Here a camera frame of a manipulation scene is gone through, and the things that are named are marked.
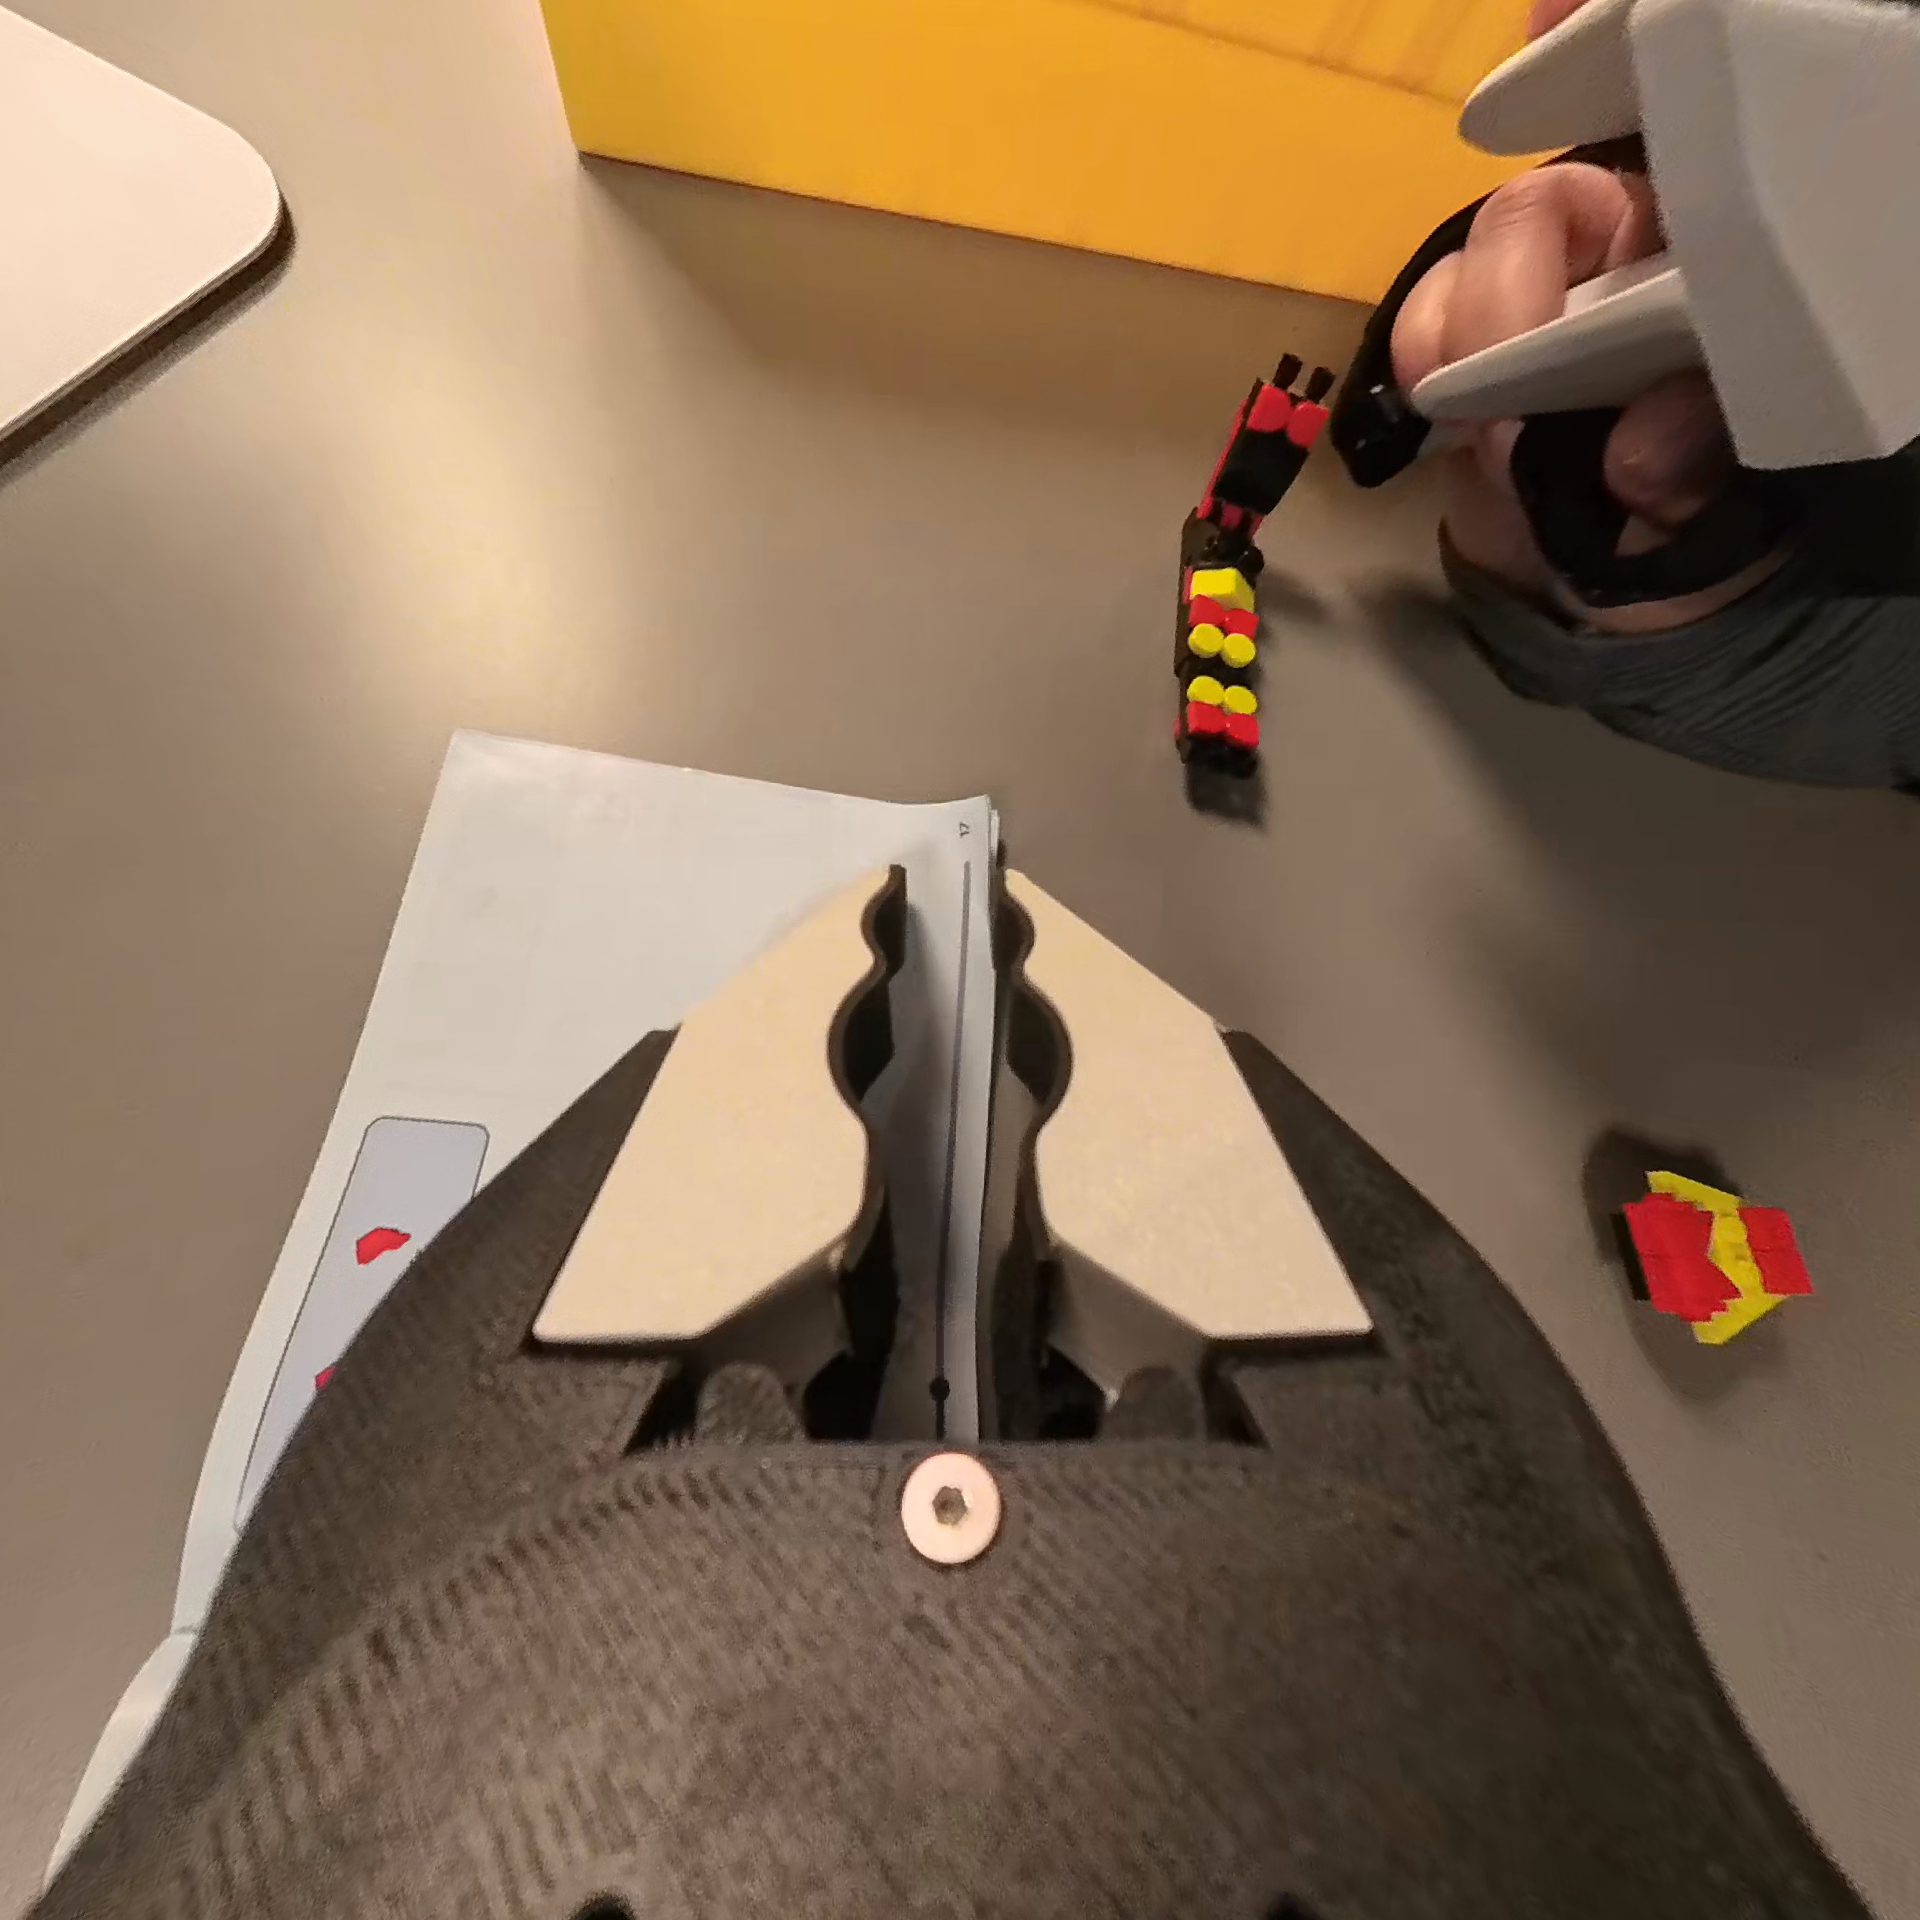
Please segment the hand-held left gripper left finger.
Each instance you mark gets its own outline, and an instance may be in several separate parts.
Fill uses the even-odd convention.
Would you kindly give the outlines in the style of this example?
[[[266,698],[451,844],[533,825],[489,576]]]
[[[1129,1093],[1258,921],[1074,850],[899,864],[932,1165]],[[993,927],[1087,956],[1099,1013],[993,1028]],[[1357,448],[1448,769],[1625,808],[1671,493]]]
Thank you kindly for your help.
[[[677,1026],[536,1317],[546,1349],[882,1376],[899,1319],[882,1153],[906,868],[863,872]]]

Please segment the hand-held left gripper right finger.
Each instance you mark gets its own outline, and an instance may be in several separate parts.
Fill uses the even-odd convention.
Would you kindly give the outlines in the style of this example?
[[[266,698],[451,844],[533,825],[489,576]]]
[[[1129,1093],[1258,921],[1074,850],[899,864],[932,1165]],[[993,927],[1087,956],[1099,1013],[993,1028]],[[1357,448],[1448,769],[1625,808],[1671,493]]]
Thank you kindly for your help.
[[[1020,1091],[997,1395],[1119,1397],[1377,1323],[1228,1032],[1020,872],[1000,883],[1004,1066]]]

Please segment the lego instruction booklet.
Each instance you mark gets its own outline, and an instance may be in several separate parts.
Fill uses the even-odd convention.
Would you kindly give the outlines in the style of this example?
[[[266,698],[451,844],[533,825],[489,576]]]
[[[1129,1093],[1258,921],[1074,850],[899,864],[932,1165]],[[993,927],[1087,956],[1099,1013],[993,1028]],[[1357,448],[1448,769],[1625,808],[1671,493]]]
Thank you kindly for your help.
[[[904,868],[907,937],[897,1061],[868,1105],[904,1268],[881,1428],[979,1435],[1000,850],[987,797],[857,801],[505,736],[451,740],[340,1100],[208,1441],[173,1617],[88,1761],[47,1881],[172,1693],[319,1384],[425,1235],[633,1042],[882,867]]]

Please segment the red yellow lego body assembly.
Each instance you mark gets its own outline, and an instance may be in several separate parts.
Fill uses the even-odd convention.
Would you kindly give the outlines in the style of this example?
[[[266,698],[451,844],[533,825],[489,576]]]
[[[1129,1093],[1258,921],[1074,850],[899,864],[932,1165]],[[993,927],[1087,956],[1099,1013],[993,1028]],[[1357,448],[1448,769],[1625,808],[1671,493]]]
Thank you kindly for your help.
[[[1652,1168],[1620,1207],[1628,1277],[1650,1309],[1724,1349],[1789,1300],[1812,1296],[1795,1226],[1778,1207]]]

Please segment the long red yellow lego assembly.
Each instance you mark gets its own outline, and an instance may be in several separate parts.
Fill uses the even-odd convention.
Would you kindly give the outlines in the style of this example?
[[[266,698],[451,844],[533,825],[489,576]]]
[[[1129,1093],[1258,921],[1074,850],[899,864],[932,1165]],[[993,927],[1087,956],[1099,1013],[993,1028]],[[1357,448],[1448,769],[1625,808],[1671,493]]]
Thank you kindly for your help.
[[[1331,368],[1295,353],[1258,378],[1185,519],[1171,675],[1173,740],[1194,787],[1263,775],[1259,535],[1328,428],[1333,386]]]

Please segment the person's right hand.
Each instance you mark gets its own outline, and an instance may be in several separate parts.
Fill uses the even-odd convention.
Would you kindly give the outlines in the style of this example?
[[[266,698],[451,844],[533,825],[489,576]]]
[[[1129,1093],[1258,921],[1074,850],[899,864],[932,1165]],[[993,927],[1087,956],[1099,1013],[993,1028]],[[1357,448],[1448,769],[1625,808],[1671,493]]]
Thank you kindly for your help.
[[[1392,368],[1411,391],[1432,372],[1489,353],[1564,316],[1568,291],[1661,249],[1644,177],[1591,162],[1554,162],[1499,186],[1479,209],[1461,252],[1441,259],[1408,293]],[[1474,569],[1564,624],[1597,633],[1674,633],[1754,592],[1781,561],[1765,555],[1709,589],[1628,608],[1584,608],[1533,543],[1513,490],[1516,423],[1471,423],[1443,458],[1445,559]],[[1725,491],[1737,468],[1713,384],[1674,376],[1628,405],[1603,460],[1625,508],[1623,547],[1676,537]]]

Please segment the yellow plastic bin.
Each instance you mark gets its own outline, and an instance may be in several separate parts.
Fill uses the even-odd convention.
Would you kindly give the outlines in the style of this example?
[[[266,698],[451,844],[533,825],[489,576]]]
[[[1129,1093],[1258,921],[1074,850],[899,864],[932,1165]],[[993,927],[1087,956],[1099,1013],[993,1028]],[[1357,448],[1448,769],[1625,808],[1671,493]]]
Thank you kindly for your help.
[[[1375,305],[1521,169],[1457,136],[1522,3],[545,3],[572,139]]]

